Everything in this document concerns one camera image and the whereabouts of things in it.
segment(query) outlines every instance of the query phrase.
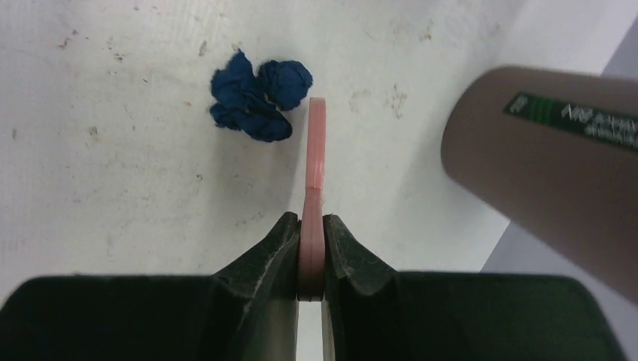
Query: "brown cylindrical container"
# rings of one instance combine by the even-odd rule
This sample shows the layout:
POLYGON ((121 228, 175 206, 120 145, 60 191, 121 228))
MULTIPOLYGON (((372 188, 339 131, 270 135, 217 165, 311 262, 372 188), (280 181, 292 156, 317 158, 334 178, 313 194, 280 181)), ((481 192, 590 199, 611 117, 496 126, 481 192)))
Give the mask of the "brown cylindrical container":
POLYGON ((481 76, 442 141, 459 184, 638 304, 638 83, 528 68, 481 76))

